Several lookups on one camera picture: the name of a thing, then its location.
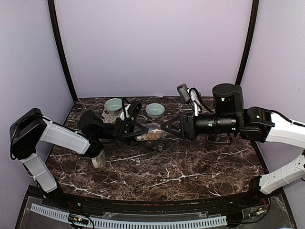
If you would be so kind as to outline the clear bottle yellow capsules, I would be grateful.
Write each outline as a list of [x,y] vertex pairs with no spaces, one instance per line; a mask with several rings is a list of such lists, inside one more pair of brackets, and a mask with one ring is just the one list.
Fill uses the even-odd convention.
[[148,132],[135,137],[137,141],[155,141],[167,136],[167,132],[161,129],[161,125],[157,123],[143,124],[148,128]]

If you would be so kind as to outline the clear weekly pill organizer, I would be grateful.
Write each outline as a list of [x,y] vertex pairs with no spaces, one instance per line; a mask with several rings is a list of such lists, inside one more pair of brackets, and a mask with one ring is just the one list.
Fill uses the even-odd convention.
[[164,144],[160,141],[147,141],[145,146],[151,150],[155,150],[157,152],[162,152],[164,150]]

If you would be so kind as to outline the green lid pill bottle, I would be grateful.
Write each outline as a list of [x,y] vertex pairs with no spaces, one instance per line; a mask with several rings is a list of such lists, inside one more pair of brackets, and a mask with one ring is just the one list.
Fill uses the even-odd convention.
[[212,143],[218,142],[218,134],[207,135],[206,140]]

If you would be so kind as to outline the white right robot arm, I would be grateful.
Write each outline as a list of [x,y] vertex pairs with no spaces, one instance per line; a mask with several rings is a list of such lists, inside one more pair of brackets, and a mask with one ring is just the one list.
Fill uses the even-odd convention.
[[198,135],[234,134],[256,142],[277,142],[304,148],[305,125],[278,111],[261,107],[244,108],[241,86],[222,83],[213,87],[214,111],[206,107],[196,88],[177,87],[185,104],[193,103],[193,112],[179,115],[161,125],[161,129],[181,139]]

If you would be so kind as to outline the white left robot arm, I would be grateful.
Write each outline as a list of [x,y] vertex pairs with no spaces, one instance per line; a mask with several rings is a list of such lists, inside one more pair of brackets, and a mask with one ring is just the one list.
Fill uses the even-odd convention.
[[82,114],[78,129],[74,130],[45,117],[40,109],[33,108],[10,127],[10,156],[22,162],[30,175],[57,208],[67,204],[60,185],[39,156],[36,146],[46,142],[66,148],[90,158],[94,168],[106,164],[106,144],[118,141],[131,145],[135,137],[148,133],[149,129],[134,121],[133,116],[123,114],[114,124],[105,123],[93,111]]

